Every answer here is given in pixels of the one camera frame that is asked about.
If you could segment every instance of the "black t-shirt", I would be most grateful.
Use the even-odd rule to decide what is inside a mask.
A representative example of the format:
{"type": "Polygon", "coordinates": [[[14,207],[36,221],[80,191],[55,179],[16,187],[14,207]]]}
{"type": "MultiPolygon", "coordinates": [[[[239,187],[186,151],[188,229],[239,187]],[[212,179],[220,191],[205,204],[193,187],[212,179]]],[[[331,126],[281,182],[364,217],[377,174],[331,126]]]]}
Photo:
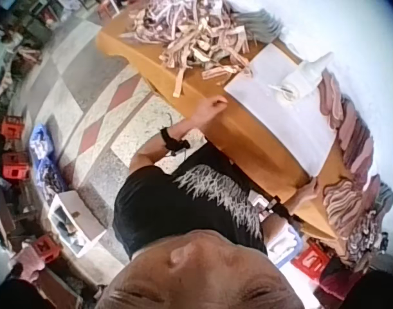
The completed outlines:
{"type": "Polygon", "coordinates": [[[156,166],[129,175],[115,201],[116,237],[130,258],[153,241],[196,229],[266,253],[250,188],[249,178],[207,143],[171,175],[156,166]]]}

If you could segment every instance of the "white paper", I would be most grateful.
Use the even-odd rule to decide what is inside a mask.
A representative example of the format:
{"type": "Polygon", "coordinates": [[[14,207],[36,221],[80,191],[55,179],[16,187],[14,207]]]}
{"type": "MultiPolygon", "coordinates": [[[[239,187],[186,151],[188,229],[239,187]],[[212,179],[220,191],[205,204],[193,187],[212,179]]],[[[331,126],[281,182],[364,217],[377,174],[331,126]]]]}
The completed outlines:
{"type": "Polygon", "coordinates": [[[239,73],[225,90],[284,144],[310,176],[317,176],[336,136],[320,112],[319,91],[316,89],[292,106],[277,101],[275,90],[268,85],[279,86],[297,65],[273,44],[258,53],[251,68],[253,77],[239,73]]]}

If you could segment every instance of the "red plastic stool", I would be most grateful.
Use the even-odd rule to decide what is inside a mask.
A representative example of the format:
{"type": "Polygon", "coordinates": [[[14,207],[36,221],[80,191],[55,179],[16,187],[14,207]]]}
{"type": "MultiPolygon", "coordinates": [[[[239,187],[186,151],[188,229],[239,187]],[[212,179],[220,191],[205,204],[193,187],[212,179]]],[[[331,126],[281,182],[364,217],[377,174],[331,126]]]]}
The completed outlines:
{"type": "Polygon", "coordinates": [[[61,250],[60,245],[56,244],[47,234],[36,239],[36,241],[32,243],[32,247],[46,264],[57,259],[61,250]]]}
{"type": "Polygon", "coordinates": [[[5,116],[2,121],[1,134],[12,140],[20,140],[24,129],[23,119],[18,116],[5,116]]]}
{"type": "Polygon", "coordinates": [[[8,179],[26,179],[30,169],[28,155],[20,153],[2,154],[3,177],[8,179]]]}
{"type": "Polygon", "coordinates": [[[330,259],[314,243],[310,241],[308,243],[309,247],[291,262],[309,278],[319,282],[320,275],[330,259]]]}

